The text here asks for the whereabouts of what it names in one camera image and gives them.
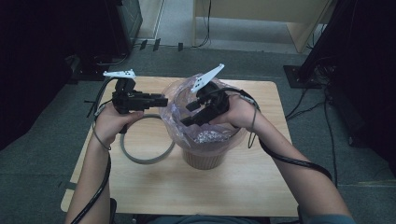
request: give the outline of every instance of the table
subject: table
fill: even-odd
[[[196,17],[207,17],[211,0],[194,0],[192,44],[195,46]],[[213,0],[210,18],[285,21],[297,52],[303,52],[319,23],[327,23],[336,0]]]
[[[137,91],[161,93],[175,77],[137,77]],[[251,94],[262,113],[290,140],[276,84],[267,81],[222,80]],[[103,101],[110,99],[116,81],[106,88]],[[146,113],[158,113],[151,108]],[[77,183],[89,136],[81,150],[70,182]],[[190,167],[175,146],[158,163],[140,165],[129,161],[120,149],[119,136],[112,144],[110,194],[118,203],[117,212],[128,214],[219,215],[247,217],[296,217],[294,200],[272,158],[256,140],[248,148],[243,143],[231,149],[224,162],[212,170]],[[160,119],[139,120],[125,136],[125,146],[141,159],[164,152],[171,140]],[[67,211],[73,190],[67,189],[62,210]]]

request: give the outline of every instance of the fingers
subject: fingers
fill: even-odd
[[[227,123],[227,122],[228,122],[227,117],[224,114],[224,115],[216,117],[215,119],[210,120],[209,124],[222,124],[222,123]]]
[[[135,111],[128,114],[128,116],[126,116],[126,118],[128,118],[126,122],[128,124],[128,128],[131,127],[138,120],[142,119],[144,114],[145,113],[143,111]]]

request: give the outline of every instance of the gray carpet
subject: gray carpet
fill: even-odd
[[[111,71],[133,68],[138,76],[190,77],[219,63],[219,78],[269,80],[278,87],[285,114],[297,104],[302,90],[289,87],[284,64],[302,64],[304,55],[213,49],[160,47],[134,49]],[[101,82],[80,81],[66,85],[20,139],[0,151],[0,223],[61,223],[61,201],[83,146],[92,118],[84,100],[94,100]],[[323,90],[310,90],[300,109],[322,102]],[[334,133],[338,186],[358,223],[396,223],[396,183],[388,164],[370,148],[347,143],[347,130],[335,108],[328,106]],[[313,162],[333,174],[332,145],[323,107],[288,122],[292,142]],[[271,218],[273,223],[295,218]],[[117,214],[117,223],[131,223],[131,216]]]

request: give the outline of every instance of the dark sleeve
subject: dark sleeve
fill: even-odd
[[[323,215],[308,219],[307,224],[356,224],[351,217],[343,215]]]

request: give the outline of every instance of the plastic bag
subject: plastic bag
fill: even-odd
[[[190,112],[186,105],[196,100],[196,93],[191,92],[196,78],[202,74],[187,79],[181,79],[170,84],[163,94],[168,98],[168,106],[160,108],[160,116],[172,140],[184,150],[200,157],[214,157],[224,154],[239,145],[245,138],[246,129],[234,128],[231,124],[198,126],[192,124],[186,127],[180,122],[188,116],[193,116],[200,111]],[[218,79],[212,81],[219,88],[231,87]]]

